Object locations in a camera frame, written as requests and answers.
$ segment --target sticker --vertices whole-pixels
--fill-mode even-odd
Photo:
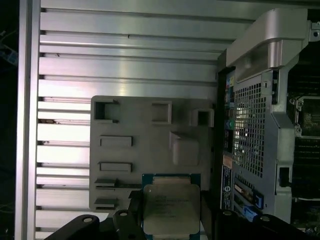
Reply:
[[[222,166],[221,176],[221,199],[220,208],[231,210],[232,208],[232,170],[227,166]]]
[[[229,79],[229,86],[230,86],[230,87],[233,87],[234,85],[235,85],[235,77],[232,76],[232,77],[230,77],[230,79]]]

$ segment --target blue connector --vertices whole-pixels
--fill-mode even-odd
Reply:
[[[256,213],[253,206],[243,206],[242,211],[243,211],[243,216],[245,216],[245,218],[249,222],[252,222],[254,220],[254,217],[258,215],[258,213]]]

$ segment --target metal frame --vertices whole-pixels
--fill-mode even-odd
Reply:
[[[261,94],[266,98],[263,175],[256,176],[236,162],[232,169],[264,195],[264,214],[288,223],[291,188],[281,187],[279,180],[280,168],[289,168],[289,181],[292,180],[294,162],[295,128],[286,113],[288,73],[308,45],[311,22],[307,17],[307,9],[271,10],[226,51],[226,66],[235,66],[234,91],[261,84]],[[278,70],[277,79],[273,77],[274,69]]]
[[[34,239],[40,0],[20,1],[15,239]]]

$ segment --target metal mesh grille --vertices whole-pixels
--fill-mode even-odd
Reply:
[[[235,92],[233,157],[242,168],[262,178],[266,98],[261,83]]]

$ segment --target rectangular cutout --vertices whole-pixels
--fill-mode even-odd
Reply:
[[[131,173],[131,163],[100,162],[100,171]]]
[[[172,102],[155,101],[151,105],[152,124],[171,124],[172,121]]]
[[[94,183],[96,188],[112,188],[116,186],[116,182],[114,179],[97,179]]]
[[[96,206],[95,210],[115,210],[115,207],[107,207],[107,206]]]
[[[190,116],[190,125],[194,127],[214,127],[214,110],[212,108],[194,109]]]
[[[131,147],[132,136],[101,136],[100,147]]]
[[[111,99],[110,101],[94,103],[94,119],[101,120],[106,123],[118,123],[120,118],[120,105],[117,101]]]
[[[98,198],[95,200],[95,209],[97,210],[113,210],[116,208],[117,199],[102,199]]]

